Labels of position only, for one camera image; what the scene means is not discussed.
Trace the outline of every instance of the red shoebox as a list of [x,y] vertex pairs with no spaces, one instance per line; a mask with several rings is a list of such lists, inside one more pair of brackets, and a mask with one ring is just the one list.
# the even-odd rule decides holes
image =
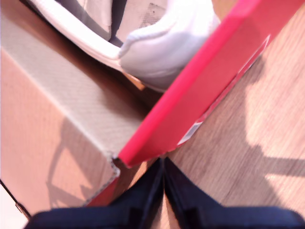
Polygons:
[[19,1],[1,1],[1,180],[34,214],[102,205],[118,168],[186,142],[303,0],[240,0],[153,108]]

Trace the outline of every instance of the white sneaker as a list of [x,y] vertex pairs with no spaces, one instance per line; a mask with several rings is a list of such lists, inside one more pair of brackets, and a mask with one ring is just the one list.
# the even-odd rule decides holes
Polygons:
[[[125,31],[126,38],[120,48],[108,42],[112,33],[112,0],[28,1],[90,56],[157,91],[170,86],[220,22],[211,0],[167,0],[161,19],[139,28],[147,25],[141,20],[149,14],[142,9],[155,7],[158,13],[162,0],[127,0],[124,15],[128,17],[119,28]],[[130,26],[135,23],[138,29]]]

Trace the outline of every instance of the wooden floor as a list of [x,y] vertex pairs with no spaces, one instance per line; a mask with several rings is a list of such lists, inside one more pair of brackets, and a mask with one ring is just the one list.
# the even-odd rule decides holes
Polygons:
[[[232,2],[227,9],[216,5],[221,18]],[[168,154],[191,181],[225,206],[280,206],[305,218],[304,37],[305,6],[195,136]],[[123,169],[117,194],[147,166]],[[153,228],[179,228],[168,206],[164,199]]]

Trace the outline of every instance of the label on box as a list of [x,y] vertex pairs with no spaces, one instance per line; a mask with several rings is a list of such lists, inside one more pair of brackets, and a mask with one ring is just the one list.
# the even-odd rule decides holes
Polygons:
[[203,122],[196,122],[192,125],[192,127],[186,132],[183,138],[178,142],[178,146],[189,140],[193,134],[198,130]]

